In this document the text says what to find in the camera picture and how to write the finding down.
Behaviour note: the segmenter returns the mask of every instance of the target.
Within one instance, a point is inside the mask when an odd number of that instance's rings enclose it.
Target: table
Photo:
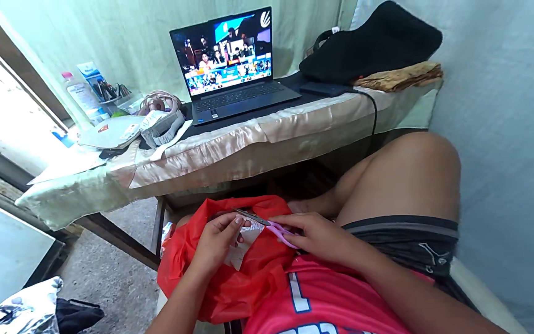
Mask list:
[[[281,79],[292,89],[298,75]],[[427,128],[441,82],[372,95],[379,108],[377,133],[400,128]],[[138,243],[100,212],[122,208],[165,194],[211,193],[235,180],[341,148],[368,137],[374,109],[367,97],[346,93],[333,98],[303,96],[301,105],[277,105],[225,119],[221,124],[191,127],[183,139],[163,152],[145,150],[134,141],[107,164],[79,174],[33,185],[15,203],[30,209],[52,230],[75,221],[114,246],[157,270],[154,252]],[[169,209],[159,203],[157,220]],[[154,231],[158,245],[161,224]]]

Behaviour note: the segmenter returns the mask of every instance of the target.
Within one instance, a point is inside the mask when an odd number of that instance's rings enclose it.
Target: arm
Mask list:
[[[416,334],[506,334],[469,307],[426,284],[408,269],[317,213],[279,216],[270,220],[304,230],[304,236],[284,235],[293,245],[323,260],[360,272]]]
[[[235,236],[244,241],[239,234],[242,226],[250,226],[241,218],[234,221],[234,217],[236,213],[227,213],[205,225],[189,268],[145,334],[193,333],[210,279],[224,262],[230,244],[236,246]]]

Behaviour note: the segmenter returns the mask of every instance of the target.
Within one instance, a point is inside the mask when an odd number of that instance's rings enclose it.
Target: hand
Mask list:
[[[365,244],[316,212],[277,216],[269,220],[304,230],[304,236],[284,234],[284,238],[320,259],[346,267],[352,267],[355,252]]]
[[[213,275],[224,262],[230,246],[237,247],[236,241],[244,242],[240,229],[249,227],[250,222],[241,217],[234,220],[235,217],[236,212],[227,213],[205,225],[189,270],[192,268],[201,274]]]

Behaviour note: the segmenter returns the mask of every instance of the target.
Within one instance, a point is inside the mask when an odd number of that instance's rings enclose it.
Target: satin tablecloth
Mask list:
[[[441,82],[372,95],[376,133],[427,128]],[[248,178],[331,152],[372,132],[374,109],[363,95],[346,93],[201,133],[165,152],[142,150],[139,139],[103,166],[33,185],[15,203],[52,230],[96,212],[153,196]]]

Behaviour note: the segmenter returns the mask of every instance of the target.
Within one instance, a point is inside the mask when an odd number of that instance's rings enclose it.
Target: black shorts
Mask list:
[[[436,287],[477,311],[450,277],[450,262],[459,240],[456,222],[426,216],[382,216],[343,228],[398,264],[434,278]]]

